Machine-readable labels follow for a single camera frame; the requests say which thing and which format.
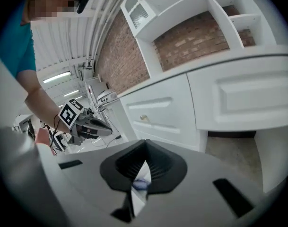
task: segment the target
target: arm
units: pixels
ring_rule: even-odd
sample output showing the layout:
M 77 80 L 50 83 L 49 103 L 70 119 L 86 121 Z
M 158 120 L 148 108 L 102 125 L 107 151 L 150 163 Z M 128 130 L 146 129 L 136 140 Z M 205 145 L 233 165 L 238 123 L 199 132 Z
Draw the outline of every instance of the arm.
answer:
M 17 74 L 17 81 L 28 92 L 25 100 L 28 108 L 44 123 L 54 127 L 53 119 L 60 112 L 59 107 L 51 100 L 47 93 L 41 87 L 34 70 L 23 70 Z M 60 118 L 55 118 L 55 126 Z M 69 128 L 60 120 L 58 130 L 70 133 Z

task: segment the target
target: teal shirt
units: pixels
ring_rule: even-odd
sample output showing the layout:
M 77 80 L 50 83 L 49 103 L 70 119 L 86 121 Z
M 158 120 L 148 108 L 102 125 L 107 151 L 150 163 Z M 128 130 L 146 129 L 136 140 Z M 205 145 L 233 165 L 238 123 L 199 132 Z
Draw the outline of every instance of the teal shirt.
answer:
M 34 41 L 30 23 L 21 26 L 25 2 L 11 14 L 0 34 L 0 58 L 13 77 L 23 70 L 35 70 Z

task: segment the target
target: ceiling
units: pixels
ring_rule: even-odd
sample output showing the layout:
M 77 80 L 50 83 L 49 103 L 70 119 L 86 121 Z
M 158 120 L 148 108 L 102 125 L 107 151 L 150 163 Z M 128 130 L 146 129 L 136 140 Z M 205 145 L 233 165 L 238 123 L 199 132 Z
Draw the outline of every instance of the ceiling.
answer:
M 98 13 L 93 38 L 94 36 L 100 36 L 100 34 L 97 35 L 96 28 L 107 5 L 107 1 L 105 0 L 101 11 Z M 122 0 L 114 0 L 107 11 L 105 19 L 108 18 L 112 10 L 116 11 L 119 9 L 120 1 Z M 58 13 L 58 17 L 46 18 L 45 20 L 31 23 L 37 75 L 42 87 L 57 105 L 64 104 L 67 99 L 73 97 L 86 96 L 85 83 L 79 78 L 77 70 L 83 69 L 82 66 L 86 62 L 90 27 L 96 14 L 98 3 L 99 0 L 89 0 L 85 10 L 81 14 L 77 14 L 76 12 L 61 12 Z M 71 76 L 66 76 L 46 84 L 43 83 L 44 79 L 67 71 L 71 72 Z M 79 90 L 79 93 L 73 94 L 71 97 L 63 97 L 64 94 L 74 90 Z

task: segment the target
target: black funnel opening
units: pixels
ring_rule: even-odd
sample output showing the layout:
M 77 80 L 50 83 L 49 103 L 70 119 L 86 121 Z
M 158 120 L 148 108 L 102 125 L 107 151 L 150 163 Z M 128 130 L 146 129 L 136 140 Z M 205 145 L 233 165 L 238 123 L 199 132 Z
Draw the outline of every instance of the black funnel opening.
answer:
M 151 173 L 148 194 L 171 192 L 187 173 L 187 164 L 178 154 L 150 140 L 140 140 L 105 159 L 100 174 L 110 188 L 129 192 L 145 161 Z

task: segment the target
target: hand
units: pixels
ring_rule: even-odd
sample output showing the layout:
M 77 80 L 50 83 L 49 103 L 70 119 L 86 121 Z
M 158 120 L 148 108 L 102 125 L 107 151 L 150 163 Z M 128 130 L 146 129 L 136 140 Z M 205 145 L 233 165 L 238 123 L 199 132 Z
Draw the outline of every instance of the hand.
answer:
M 49 133 L 47 129 L 40 128 L 35 136 L 35 143 L 50 145 Z

